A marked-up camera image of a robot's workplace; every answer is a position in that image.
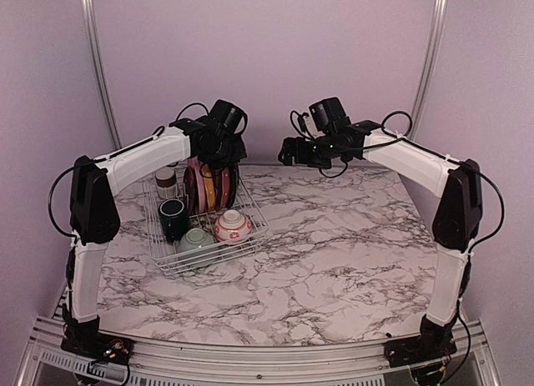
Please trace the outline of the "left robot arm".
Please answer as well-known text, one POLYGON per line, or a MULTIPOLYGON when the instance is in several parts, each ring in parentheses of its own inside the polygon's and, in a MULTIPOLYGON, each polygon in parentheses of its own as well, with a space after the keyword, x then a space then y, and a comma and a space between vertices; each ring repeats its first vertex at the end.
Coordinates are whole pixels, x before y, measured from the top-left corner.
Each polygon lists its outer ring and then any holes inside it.
POLYGON ((223 168, 245 158, 241 133, 208 117, 180 119, 151 136, 98 158, 82 156, 73 165, 70 196, 71 250, 63 310, 65 336, 89 357, 105 350, 99 332, 98 285, 104 254, 120 228, 116 196, 130 184, 189 158, 223 168))

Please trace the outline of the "maroon polka dot plate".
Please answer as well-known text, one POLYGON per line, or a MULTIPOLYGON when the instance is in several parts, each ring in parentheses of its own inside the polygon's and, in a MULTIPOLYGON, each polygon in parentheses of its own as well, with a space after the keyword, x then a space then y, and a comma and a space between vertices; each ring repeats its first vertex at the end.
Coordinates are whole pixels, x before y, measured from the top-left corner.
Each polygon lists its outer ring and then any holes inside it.
POLYGON ((226 208, 226 203, 229 197, 229 170, 225 168, 210 168, 213 174, 215 193, 216 193, 216 209, 221 210, 226 208))

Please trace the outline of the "black striped plate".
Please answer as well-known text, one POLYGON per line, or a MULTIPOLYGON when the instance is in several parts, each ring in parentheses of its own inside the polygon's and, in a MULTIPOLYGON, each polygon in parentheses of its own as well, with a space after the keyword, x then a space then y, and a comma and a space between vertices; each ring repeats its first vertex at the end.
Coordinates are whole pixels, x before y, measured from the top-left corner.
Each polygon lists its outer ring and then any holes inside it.
POLYGON ((237 163, 232 163, 228 167, 229 170, 229 197, 226 203, 226 208, 231 209, 234 206, 236 199, 237 191, 239 188, 239 165, 237 163))

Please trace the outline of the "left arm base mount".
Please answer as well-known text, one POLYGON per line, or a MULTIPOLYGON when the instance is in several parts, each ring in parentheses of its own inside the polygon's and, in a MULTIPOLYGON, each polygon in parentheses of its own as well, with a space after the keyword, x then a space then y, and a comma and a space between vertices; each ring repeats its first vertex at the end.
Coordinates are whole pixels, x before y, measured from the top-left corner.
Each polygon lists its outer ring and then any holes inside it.
POLYGON ((126 365, 133 351, 134 341, 103 333, 82 336, 66 336, 61 342, 61 349, 97 363, 115 363, 126 365))

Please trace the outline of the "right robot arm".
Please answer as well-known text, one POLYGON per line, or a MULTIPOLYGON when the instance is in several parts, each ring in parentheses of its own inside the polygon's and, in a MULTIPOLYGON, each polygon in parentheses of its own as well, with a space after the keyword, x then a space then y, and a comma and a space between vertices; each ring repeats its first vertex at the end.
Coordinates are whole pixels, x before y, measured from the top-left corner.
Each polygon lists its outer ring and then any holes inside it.
POLYGON ((432 192, 439 205, 432 223, 437 248, 436 277, 431 301, 421 320, 413 351, 430 359, 446 345, 446 335, 459 317, 459 303, 471 274, 470 247, 482 216, 479 166, 433 153, 394 134, 378 123, 347 123, 322 137, 285 138, 278 159, 285 166, 304 164, 329 169, 331 161, 357 158, 381 165, 432 192))

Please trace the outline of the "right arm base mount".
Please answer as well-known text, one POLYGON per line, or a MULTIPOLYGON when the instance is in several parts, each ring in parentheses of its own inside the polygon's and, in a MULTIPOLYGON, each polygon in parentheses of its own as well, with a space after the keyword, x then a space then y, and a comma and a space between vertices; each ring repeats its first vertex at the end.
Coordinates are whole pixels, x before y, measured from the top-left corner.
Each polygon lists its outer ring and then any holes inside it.
POLYGON ((446 337, 439 345, 423 336, 390 339, 384 343, 384 356, 391 368, 445 358, 456 352, 457 346, 452 337, 446 337))

